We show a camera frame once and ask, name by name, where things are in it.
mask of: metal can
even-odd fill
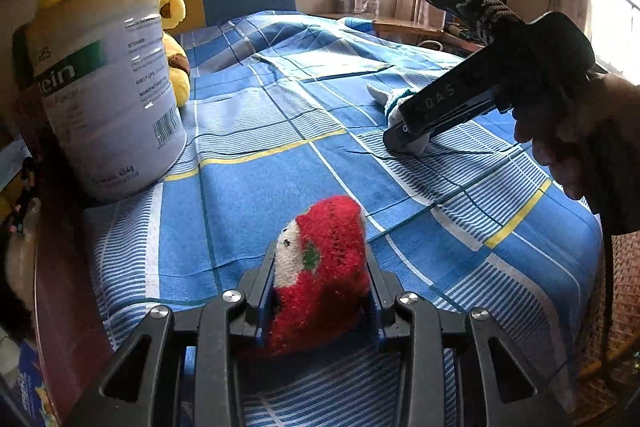
[[[159,0],[62,0],[26,35],[34,79],[84,191],[116,201],[159,179],[187,137]]]

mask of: blue plaid bedsheet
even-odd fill
[[[424,87],[459,58],[381,40],[363,20],[292,12],[186,33],[181,43],[192,68],[184,153],[152,187],[84,214],[113,347],[156,304],[179,311],[235,287],[296,214],[348,194],[383,269],[438,307],[488,308],[572,406],[596,219],[564,197],[529,145],[513,142],[510,114],[447,131],[419,158],[393,158],[382,143],[385,118],[366,84]],[[445,362],[453,422],[449,353]],[[386,426],[397,380],[398,359],[356,330],[286,363],[243,365],[247,425]],[[188,399],[183,409],[188,421]]]

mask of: desk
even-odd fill
[[[316,17],[324,17],[325,19],[338,20],[343,17],[361,17],[368,19],[367,14],[349,14],[349,13],[317,13],[313,14]],[[481,50],[483,46],[474,44],[473,42],[465,41],[459,37],[454,37],[450,33],[437,28],[431,28],[429,26],[422,26],[412,21],[404,21],[402,19],[395,19],[393,17],[376,17],[372,19],[373,29],[380,35],[381,33],[395,33],[399,35],[415,35],[423,36],[424,39],[429,39],[438,42],[445,42],[452,44],[469,52],[476,52]]]

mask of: strawberry plush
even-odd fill
[[[327,344],[352,327],[369,292],[359,204],[334,196],[282,231],[275,257],[273,355]]]

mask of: white plush toy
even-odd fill
[[[393,127],[396,123],[402,121],[402,116],[400,115],[400,111],[398,108],[419,91],[419,89],[403,87],[402,89],[392,89],[391,91],[387,92],[385,90],[378,89],[371,84],[367,84],[367,90],[369,91],[371,98],[373,98],[376,102],[378,102],[385,108],[386,125],[388,127]],[[412,141],[407,146],[407,150],[410,153],[419,156],[424,152],[424,149],[425,147],[427,147],[428,143],[429,133],[420,136],[417,140]]]

